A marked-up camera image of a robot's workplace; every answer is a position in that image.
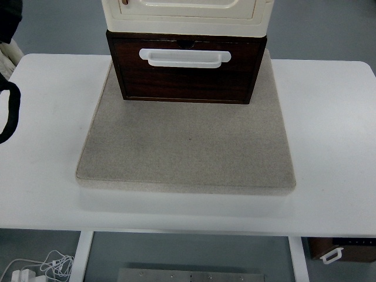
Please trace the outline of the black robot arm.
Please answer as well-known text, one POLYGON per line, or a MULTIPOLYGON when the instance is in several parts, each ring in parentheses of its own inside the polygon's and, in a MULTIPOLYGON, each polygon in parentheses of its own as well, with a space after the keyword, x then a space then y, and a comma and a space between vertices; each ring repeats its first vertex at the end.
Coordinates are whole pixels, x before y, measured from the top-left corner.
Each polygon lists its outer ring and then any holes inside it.
POLYGON ((1 0, 1 43, 11 43, 22 20, 23 0, 1 0))

